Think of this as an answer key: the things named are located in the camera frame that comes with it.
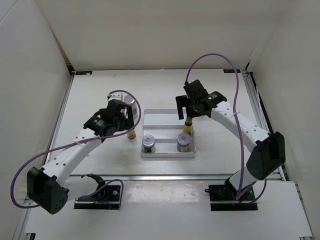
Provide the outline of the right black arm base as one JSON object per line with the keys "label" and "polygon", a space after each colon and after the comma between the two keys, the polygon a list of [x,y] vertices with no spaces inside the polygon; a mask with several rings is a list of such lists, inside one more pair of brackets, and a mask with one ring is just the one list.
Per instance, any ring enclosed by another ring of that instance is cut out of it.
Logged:
{"label": "right black arm base", "polygon": [[241,191],[244,191],[247,186],[250,186],[250,188],[236,200],[239,184],[234,188],[230,183],[230,178],[227,178],[223,184],[211,184],[204,190],[205,193],[209,194],[210,210],[212,212],[257,211],[257,204],[253,202],[256,199],[253,190],[253,184],[256,181],[249,185],[243,182]]}

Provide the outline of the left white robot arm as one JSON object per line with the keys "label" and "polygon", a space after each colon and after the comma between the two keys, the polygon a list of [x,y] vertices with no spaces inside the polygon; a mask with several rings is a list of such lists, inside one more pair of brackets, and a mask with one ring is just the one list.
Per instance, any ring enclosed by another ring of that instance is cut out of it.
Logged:
{"label": "left white robot arm", "polygon": [[84,123],[71,146],[63,147],[54,160],[41,168],[33,167],[28,171],[27,196],[52,215],[70,200],[104,199],[106,182],[98,175],[89,173],[74,180],[69,176],[107,137],[133,126],[132,107],[117,99],[110,100],[106,108],[98,110]]}

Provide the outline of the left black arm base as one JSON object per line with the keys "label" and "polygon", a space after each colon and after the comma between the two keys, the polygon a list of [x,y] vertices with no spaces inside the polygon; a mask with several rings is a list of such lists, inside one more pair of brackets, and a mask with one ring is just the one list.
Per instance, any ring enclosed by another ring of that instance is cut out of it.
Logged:
{"label": "left black arm base", "polygon": [[97,183],[96,192],[81,196],[74,202],[76,210],[119,210],[122,206],[124,182],[120,179],[105,181],[93,173],[87,177]]}

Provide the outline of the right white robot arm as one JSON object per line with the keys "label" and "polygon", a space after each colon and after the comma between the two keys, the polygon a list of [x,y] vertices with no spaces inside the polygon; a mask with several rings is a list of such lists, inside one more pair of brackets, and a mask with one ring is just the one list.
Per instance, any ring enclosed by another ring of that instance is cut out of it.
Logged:
{"label": "right white robot arm", "polygon": [[229,130],[250,152],[241,169],[225,181],[227,198],[240,198],[255,182],[265,180],[285,163],[285,138],[280,132],[270,133],[234,112],[224,95],[208,93],[198,79],[183,88],[185,94],[175,98],[179,119],[207,116]]}

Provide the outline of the yellow-label sauce bottle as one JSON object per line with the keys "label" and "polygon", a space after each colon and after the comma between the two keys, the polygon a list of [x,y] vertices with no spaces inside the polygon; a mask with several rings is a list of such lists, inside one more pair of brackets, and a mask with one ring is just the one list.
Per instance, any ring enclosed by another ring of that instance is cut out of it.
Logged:
{"label": "yellow-label sauce bottle", "polygon": [[189,136],[193,133],[193,119],[191,117],[187,117],[184,122],[183,133],[188,134]]}
{"label": "yellow-label sauce bottle", "polygon": [[127,133],[127,137],[129,139],[134,139],[136,137],[136,131],[135,129],[132,129],[130,132]]}

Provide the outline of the white-lid spice jar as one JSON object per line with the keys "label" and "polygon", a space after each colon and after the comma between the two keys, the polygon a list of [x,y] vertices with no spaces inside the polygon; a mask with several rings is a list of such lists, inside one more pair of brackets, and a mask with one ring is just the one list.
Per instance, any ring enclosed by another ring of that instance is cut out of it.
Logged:
{"label": "white-lid spice jar", "polygon": [[190,143],[191,143],[191,136],[184,132],[180,133],[177,137],[176,148],[181,153],[187,152],[189,149]]}
{"label": "white-lid spice jar", "polygon": [[155,153],[156,152],[156,140],[151,134],[146,134],[142,138],[142,152],[143,153]]}

